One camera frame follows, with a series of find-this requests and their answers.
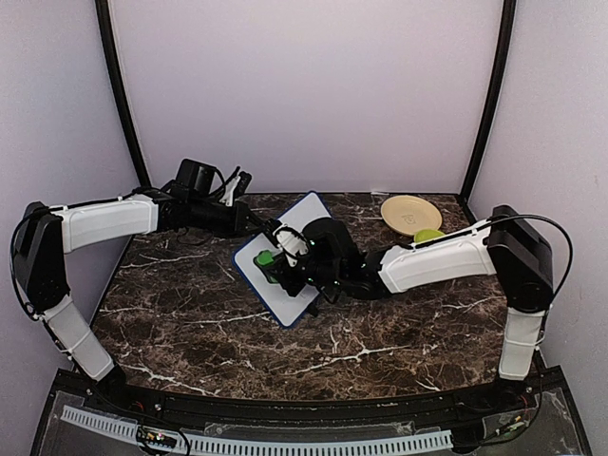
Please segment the lime green bowl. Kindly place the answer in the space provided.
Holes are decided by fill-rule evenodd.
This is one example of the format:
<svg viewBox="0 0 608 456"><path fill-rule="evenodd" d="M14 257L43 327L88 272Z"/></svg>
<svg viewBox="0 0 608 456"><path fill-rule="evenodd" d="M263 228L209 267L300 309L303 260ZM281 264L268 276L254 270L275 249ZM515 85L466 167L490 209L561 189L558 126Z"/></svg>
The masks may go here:
<svg viewBox="0 0 608 456"><path fill-rule="evenodd" d="M442 232L441 230L437 230L437 229L423 229L418 231L414 237L413 237L413 241L415 243L424 243L424 242L428 242L437 238L442 238L444 237L446 234L444 232Z"/></svg>

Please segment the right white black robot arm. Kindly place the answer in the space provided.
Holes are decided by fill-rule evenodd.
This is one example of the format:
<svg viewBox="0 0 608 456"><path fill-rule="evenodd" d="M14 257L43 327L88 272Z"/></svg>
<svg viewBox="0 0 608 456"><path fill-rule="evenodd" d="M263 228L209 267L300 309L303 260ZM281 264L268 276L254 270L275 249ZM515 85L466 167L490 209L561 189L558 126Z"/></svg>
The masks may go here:
<svg viewBox="0 0 608 456"><path fill-rule="evenodd" d="M552 247L532 226L534 220L534 215L499 205L489 218L452 234L367 253L337 219L317 218L300 231L271 220L265 236L273 248L257 254L253 263L288 296L312 286L327 301L340 295L377 300L455 278L497 277L507 318L500 379L485 390L484 402L504 412L522 395L519 381L529 373L547 314L563 285L554 280Z"/></svg>

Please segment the blue framed whiteboard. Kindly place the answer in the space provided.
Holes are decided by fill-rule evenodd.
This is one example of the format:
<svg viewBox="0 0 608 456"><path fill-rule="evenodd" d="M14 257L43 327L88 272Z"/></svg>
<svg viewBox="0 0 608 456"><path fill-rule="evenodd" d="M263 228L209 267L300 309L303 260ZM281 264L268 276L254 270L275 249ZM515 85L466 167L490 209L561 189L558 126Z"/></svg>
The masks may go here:
<svg viewBox="0 0 608 456"><path fill-rule="evenodd" d="M296 245L300 239L294 231L301 233L310 222L330 215L322 198L311 191L277 218L279 237ZM310 280L297 276L290 262L264 234L248 240L233 254L237 271L283 329L293 327L320 296Z"/></svg>

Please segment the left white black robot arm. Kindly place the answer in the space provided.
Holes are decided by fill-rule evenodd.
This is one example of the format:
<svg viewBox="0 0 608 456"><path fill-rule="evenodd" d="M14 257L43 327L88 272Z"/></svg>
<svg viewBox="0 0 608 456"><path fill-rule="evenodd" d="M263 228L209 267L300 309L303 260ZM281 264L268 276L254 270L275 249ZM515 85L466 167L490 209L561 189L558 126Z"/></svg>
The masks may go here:
<svg viewBox="0 0 608 456"><path fill-rule="evenodd" d="M114 414L134 406L133 391L113 378L121 370L74 303L66 255L115 238L199 228L219 238L258 232L262 220L243 201L180 199L154 188L73 205L30 203L9 242L10 278L26 315L42 322L86 377L100 383L98 400Z"/></svg>

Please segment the green whiteboard eraser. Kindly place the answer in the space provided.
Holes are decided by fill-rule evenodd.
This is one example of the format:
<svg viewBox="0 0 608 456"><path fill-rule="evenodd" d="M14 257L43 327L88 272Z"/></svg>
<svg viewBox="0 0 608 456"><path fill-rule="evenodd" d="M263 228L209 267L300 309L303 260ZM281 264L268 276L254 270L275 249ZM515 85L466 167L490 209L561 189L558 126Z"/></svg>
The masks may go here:
<svg viewBox="0 0 608 456"><path fill-rule="evenodd" d="M261 251L255 258L254 263L259 267L272 266L275 263L273 253L269 250Z"/></svg>

